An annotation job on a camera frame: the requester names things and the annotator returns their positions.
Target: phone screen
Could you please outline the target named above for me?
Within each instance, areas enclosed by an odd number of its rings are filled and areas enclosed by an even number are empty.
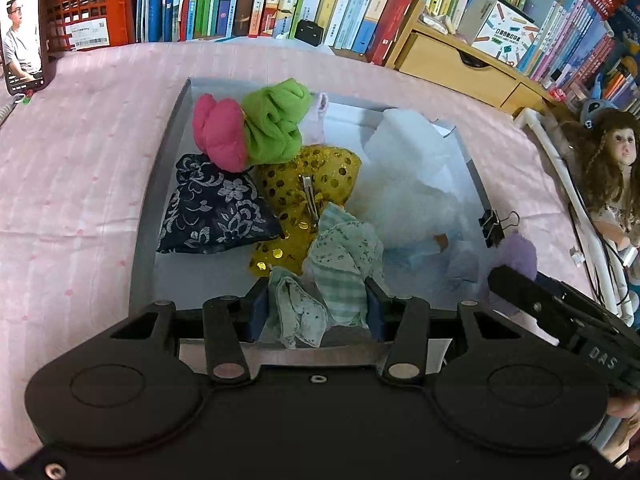
[[[39,5],[40,0],[0,0],[2,62],[11,93],[44,85]]]

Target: pink tablecloth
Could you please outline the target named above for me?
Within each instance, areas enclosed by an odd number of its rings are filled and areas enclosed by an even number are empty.
[[[535,145],[511,118],[398,72],[309,52],[140,44],[71,54],[0,130],[0,462],[38,448],[24,387],[42,365],[127,315],[145,186],[189,76],[275,83],[414,108],[455,124],[490,200],[538,249],[539,269],[587,290],[571,224]]]

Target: label printer box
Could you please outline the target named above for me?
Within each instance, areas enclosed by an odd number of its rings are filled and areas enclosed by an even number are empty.
[[[520,62],[539,31],[504,0],[473,0],[458,27],[469,45],[511,66]]]

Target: doll hair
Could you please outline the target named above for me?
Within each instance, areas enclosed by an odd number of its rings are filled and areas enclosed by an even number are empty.
[[[622,197],[624,181],[622,172],[615,160],[611,158],[605,149],[607,134],[611,131],[629,128],[634,133],[634,142],[638,150],[640,141],[640,123],[629,112],[623,112],[616,108],[606,108],[593,120],[593,126],[582,129],[582,141],[580,142],[580,163],[582,165],[582,195],[587,208],[590,211],[598,211],[609,202],[616,202]],[[640,217],[640,170],[638,164],[633,164],[630,190],[627,202],[623,205],[625,222],[633,221]]]

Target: man on phone screen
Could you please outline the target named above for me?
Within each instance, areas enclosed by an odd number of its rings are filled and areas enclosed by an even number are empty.
[[[20,81],[34,81],[42,78],[40,59],[40,36],[37,27],[22,24],[22,4],[24,0],[9,0],[6,13],[11,20],[11,28],[2,40],[4,63],[11,74]]]

